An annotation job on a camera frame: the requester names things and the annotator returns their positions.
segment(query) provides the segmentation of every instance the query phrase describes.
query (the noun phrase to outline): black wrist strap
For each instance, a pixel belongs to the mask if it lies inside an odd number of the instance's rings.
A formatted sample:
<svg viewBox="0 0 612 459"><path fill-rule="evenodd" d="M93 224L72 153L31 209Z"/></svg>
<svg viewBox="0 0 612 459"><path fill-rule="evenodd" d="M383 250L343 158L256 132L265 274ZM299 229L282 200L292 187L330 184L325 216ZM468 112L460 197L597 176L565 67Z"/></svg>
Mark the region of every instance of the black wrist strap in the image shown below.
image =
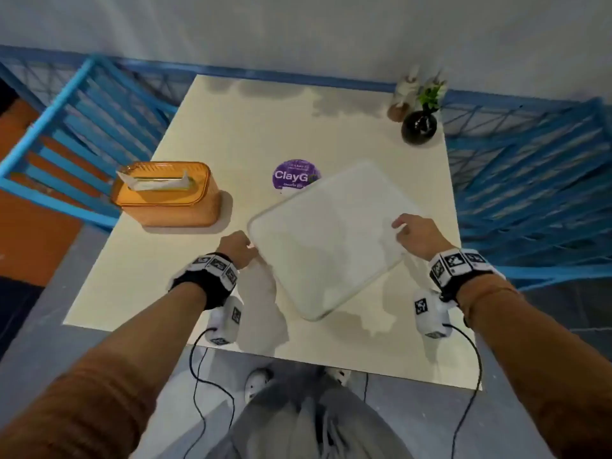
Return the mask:
<svg viewBox="0 0 612 459"><path fill-rule="evenodd" d="M172 280L170 289L185 282L198 285L206 293L204 310L223 306L234 290L238 270L225 254L210 253L198 256Z"/></svg>
<svg viewBox="0 0 612 459"><path fill-rule="evenodd" d="M459 289L479 275L496 273L505 278L476 250L458 249L436 254L429 262L429 276L440 288L440 299L456 301Z"/></svg>

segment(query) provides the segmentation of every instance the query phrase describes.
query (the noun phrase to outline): orange sleeve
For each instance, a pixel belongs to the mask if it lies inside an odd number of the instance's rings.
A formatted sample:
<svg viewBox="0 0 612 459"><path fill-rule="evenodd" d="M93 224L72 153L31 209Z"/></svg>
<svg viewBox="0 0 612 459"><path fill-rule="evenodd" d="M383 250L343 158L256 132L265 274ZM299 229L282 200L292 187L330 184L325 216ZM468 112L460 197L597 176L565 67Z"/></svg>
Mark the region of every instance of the orange sleeve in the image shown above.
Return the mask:
<svg viewBox="0 0 612 459"><path fill-rule="evenodd" d="M0 457L127 458L155 407L134 367L94 349L4 428Z"/></svg>
<svg viewBox="0 0 612 459"><path fill-rule="evenodd" d="M470 280L457 301L551 451L612 457L612 364L497 275Z"/></svg>

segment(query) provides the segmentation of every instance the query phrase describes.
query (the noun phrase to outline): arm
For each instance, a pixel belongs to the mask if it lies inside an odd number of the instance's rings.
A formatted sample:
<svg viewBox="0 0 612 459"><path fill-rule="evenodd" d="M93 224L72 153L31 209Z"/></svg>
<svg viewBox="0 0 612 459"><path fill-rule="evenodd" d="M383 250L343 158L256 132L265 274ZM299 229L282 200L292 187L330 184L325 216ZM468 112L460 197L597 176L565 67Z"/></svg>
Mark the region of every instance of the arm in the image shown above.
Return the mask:
<svg viewBox="0 0 612 459"><path fill-rule="evenodd" d="M404 214L394 228L402 224L398 241L422 259L454 248L431 219ZM497 275L471 279L457 301L552 452L560 458L612 456L608 360Z"/></svg>
<svg viewBox="0 0 612 459"><path fill-rule="evenodd" d="M243 232L217 251L241 269L257 251ZM206 307L181 283L89 350L0 433L0 457L126 458Z"/></svg>

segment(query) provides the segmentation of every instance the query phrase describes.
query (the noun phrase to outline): table top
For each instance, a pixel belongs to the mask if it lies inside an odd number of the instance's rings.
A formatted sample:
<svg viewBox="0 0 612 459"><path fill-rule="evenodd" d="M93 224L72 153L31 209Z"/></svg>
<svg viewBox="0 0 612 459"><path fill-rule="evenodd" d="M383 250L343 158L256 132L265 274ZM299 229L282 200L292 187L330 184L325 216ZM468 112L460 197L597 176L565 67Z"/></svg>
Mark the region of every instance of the table top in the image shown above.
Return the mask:
<svg viewBox="0 0 612 459"><path fill-rule="evenodd" d="M386 117L389 99L375 91L197 76L153 160L208 164L224 191L221 218L209 228L144 229L122 214L64 324L113 331L146 308L195 256L283 200L272 174L291 159L314 163L323 177L359 159L373 161L458 245L441 126L425 147L406 145L400 125ZM241 272L234 292L245 306L238 339L222 348L473 388L478 364L469 343L457 332L433 340L417 331L412 293L429 283L425 262L407 254L340 308L309 322L257 262ZM208 317L202 314L190 343ZM473 337L458 309L451 321Z"/></svg>

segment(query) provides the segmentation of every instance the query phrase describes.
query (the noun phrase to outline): gray pants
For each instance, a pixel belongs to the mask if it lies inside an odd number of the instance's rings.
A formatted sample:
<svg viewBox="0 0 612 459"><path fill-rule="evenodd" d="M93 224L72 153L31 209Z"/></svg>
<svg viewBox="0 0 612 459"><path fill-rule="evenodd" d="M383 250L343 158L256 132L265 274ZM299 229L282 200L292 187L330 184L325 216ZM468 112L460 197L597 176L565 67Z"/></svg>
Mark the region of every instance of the gray pants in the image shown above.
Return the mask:
<svg viewBox="0 0 612 459"><path fill-rule="evenodd" d="M328 376L272 383L207 459L412 458L378 414Z"/></svg>

